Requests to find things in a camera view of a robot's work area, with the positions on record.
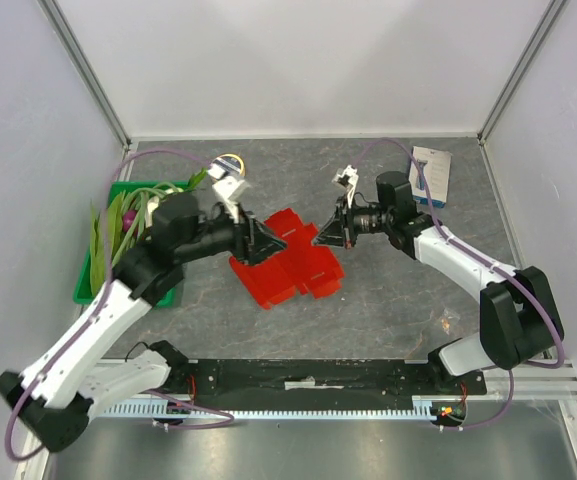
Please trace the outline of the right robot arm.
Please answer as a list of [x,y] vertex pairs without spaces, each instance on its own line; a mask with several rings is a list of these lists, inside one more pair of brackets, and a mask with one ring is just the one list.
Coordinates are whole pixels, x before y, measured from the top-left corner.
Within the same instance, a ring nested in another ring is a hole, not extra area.
[[435,392],[451,392],[462,375],[530,363],[551,347],[560,349],[563,326],[546,275],[536,267],[518,269],[463,243],[431,215],[418,210],[402,172],[376,179],[378,199],[355,201],[358,173],[340,169],[333,181],[343,188],[330,220],[315,244],[350,249],[361,234],[383,233],[390,244],[441,272],[479,305],[479,330],[431,353],[426,381]]

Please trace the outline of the red paper box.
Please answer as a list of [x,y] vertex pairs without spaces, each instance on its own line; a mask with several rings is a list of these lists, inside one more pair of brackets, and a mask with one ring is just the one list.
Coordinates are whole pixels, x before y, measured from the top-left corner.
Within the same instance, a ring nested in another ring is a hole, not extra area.
[[303,223],[287,208],[270,216],[265,225],[287,243],[284,251],[255,266],[229,259],[231,269],[261,308],[269,310],[296,294],[328,297],[342,287],[344,270],[337,257],[330,248],[312,243],[318,234],[314,224]]

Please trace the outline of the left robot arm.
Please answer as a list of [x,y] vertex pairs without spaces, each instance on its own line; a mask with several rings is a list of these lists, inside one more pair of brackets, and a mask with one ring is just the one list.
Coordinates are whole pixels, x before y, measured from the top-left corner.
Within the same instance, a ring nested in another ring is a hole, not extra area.
[[187,358],[167,341],[99,373],[92,370],[115,341],[184,278],[187,263],[229,252],[258,265],[286,249],[284,240],[239,205],[218,203],[209,218],[190,192],[165,198],[146,237],[113,267],[97,297],[38,360],[0,375],[0,395],[12,413],[5,432],[7,455],[17,420],[51,453],[74,443],[93,419],[137,394],[161,388],[176,393],[187,382]]

